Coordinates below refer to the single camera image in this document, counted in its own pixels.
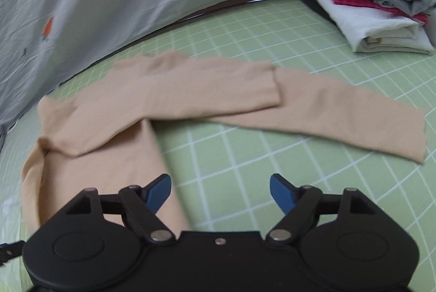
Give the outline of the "folded white garment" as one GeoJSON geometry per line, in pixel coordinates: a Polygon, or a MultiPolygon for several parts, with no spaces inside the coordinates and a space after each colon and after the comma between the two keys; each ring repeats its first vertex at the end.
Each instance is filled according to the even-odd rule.
{"type": "Polygon", "coordinates": [[[333,0],[315,1],[335,22],[355,53],[433,51],[423,26],[409,17],[376,8],[338,5],[333,0]]]}

